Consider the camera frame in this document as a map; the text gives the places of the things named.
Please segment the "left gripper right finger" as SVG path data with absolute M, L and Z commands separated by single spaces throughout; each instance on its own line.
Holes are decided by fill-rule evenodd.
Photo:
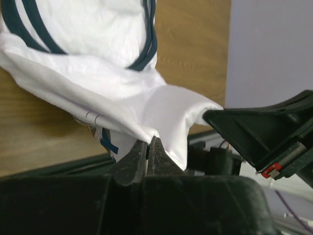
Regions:
M 147 156 L 147 175 L 183 175 L 184 171 L 167 155 L 162 141 L 153 137 Z

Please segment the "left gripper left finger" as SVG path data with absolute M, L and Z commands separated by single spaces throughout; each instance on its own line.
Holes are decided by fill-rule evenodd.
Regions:
M 148 144 L 137 140 L 129 153 L 111 167 L 107 173 L 121 186 L 139 183 L 146 175 Z

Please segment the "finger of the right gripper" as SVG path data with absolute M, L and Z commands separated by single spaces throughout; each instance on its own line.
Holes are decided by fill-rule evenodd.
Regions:
M 313 93 L 276 105 L 209 110 L 203 119 L 264 178 L 289 178 L 313 161 Z

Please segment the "white tank top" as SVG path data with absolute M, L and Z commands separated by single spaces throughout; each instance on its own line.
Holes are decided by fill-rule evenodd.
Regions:
M 0 65 L 24 90 L 85 124 L 120 161 L 159 137 L 187 168 L 187 135 L 221 107 L 156 70 L 154 0 L 3 0 Z

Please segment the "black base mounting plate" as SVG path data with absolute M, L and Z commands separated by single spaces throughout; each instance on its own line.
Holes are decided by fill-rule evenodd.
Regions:
M 217 143 L 218 140 L 221 140 L 221 136 L 213 130 L 189 135 L 187 170 L 184 174 L 195 175 L 200 172 L 201 175 L 239 175 L 243 158 L 233 153 L 225 141 Z M 11 174 L 10 177 L 103 175 L 115 164 L 109 154 L 102 154 Z

